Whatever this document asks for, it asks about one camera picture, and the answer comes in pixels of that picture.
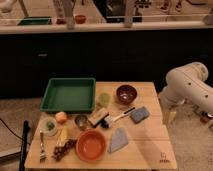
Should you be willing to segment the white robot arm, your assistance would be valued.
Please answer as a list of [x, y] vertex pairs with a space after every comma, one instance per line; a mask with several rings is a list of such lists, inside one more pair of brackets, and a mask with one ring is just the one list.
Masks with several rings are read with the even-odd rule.
[[207, 67], [200, 62], [174, 68], [166, 74], [167, 85], [159, 93], [164, 124], [173, 120], [173, 108], [183, 104], [185, 100], [213, 115], [213, 87], [205, 83], [208, 75]]

